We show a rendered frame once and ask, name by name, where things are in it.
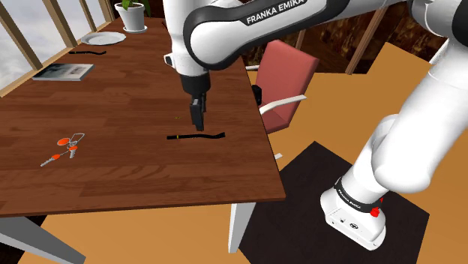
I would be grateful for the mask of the keyring with orange keys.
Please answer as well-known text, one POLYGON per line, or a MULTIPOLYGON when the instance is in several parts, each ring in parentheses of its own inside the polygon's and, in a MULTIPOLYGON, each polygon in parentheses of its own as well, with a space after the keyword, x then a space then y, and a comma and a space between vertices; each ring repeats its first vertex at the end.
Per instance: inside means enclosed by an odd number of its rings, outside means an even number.
POLYGON ((47 164, 58 160, 60 157, 69 154, 70 159, 74 159, 76 156, 76 152, 78 149, 78 144, 82 140, 82 138, 85 136, 84 133, 74 133, 71 137, 65 137, 60 139, 57 142, 58 146, 64 146, 67 150, 60 153, 60 154, 54 154, 52 155, 49 159, 45 160, 40 167, 44 167, 47 164))

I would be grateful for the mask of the white plate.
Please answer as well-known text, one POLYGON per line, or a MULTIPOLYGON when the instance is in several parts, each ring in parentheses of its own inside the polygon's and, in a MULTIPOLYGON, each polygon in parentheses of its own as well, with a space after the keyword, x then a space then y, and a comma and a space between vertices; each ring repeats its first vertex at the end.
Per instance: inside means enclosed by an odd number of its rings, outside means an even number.
POLYGON ((115 31, 94 32, 83 36, 80 40, 92 46, 106 46, 120 43, 126 39, 122 33, 115 31))

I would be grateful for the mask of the brown wooden table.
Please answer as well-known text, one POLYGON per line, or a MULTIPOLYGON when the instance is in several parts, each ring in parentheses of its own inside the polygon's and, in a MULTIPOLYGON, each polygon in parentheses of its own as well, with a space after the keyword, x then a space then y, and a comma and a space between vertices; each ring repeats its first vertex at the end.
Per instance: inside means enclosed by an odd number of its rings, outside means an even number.
POLYGON ((211 75, 205 129, 164 64, 159 19, 112 46, 81 44, 79 82, 29 80, 0 98, 0 244, 35 264, 247 264, 230 206, 285 197, 242 61, 211 75), (220 139, 167 139, 219 134, 220 139), (85 136, 76 156, 57 142, 85 136))

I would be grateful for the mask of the grey book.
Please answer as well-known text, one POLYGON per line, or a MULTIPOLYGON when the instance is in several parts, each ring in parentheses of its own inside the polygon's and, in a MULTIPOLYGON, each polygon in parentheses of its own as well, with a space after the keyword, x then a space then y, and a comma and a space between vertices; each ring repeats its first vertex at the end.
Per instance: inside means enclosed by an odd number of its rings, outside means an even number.
POLYGON ((93 69, 93 64, 62 64, 52 63, 32 79, 40 81, 81 81, 93 69))

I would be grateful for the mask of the red office chair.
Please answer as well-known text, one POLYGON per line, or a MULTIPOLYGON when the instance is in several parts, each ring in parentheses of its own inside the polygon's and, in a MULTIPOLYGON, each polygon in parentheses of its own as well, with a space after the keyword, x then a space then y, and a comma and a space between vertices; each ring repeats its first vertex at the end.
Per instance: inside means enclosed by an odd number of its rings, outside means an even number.
POLYGON ((318 58, 273 40, 260 64, 246 67, 257 71, 252 91, 267 134, 290 126, 319 63, 318 58))

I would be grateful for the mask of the plant in white pot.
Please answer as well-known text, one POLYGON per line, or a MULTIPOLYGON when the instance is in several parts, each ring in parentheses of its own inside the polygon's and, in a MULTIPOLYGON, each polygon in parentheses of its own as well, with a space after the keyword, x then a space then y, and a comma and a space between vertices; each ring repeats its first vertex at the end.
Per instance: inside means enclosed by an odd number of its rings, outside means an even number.
POLYGON ((116 0, 114 8, 118 11, 126 32, 139 34, 147 30, 144 13, 151 16, 149 0, 116 0))

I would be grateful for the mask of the black pen with yellow band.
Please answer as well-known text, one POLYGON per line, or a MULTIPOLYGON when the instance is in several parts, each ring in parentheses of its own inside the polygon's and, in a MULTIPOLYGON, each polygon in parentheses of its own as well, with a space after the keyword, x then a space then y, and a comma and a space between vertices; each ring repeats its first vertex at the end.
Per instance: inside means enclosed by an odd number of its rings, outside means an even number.
POLYGON ((190 138, 205 138, 205 139, 220 139, 226 136, 225 132, 218 134, 206 134, 206 133, 192 133, 192 134, 178 134, 178 135, 169 135, 166 136, 167 140, 180 140, 180 139, 190 139, 190 138))

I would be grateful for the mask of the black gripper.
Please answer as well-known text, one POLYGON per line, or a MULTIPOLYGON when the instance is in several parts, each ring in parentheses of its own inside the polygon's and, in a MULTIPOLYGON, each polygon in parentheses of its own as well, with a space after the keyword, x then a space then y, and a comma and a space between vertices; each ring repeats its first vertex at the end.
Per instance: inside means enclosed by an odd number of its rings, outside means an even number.
POLYGON ((203 114, 206 112, 206 92, 211 88, 209 73, 199 76, 186 76, 180 74, 183 90, 191 95, 190 117, 192 124, 198 131, 204 130, 203 114))

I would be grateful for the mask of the black robot stand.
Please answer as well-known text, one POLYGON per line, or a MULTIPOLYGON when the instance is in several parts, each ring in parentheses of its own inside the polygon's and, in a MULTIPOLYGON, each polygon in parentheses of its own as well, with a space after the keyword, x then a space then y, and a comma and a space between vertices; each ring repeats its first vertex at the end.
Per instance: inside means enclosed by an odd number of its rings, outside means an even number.
POLYGON ((376 250, 326 223, 320 195, 350 167, 318 142, 285 166, 285 200, 257 203, 241 240, 250 264, 416 264, 430 215, 397 193, 384 197, 387 233, 376 250))

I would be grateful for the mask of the wood framed window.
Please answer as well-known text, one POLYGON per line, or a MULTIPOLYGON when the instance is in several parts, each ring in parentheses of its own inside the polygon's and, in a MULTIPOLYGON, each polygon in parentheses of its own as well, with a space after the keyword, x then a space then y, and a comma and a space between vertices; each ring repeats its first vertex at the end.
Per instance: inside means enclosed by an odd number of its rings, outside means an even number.
POLYGON ((110 0, 0 0, 0 98, 114 19, 110 0))

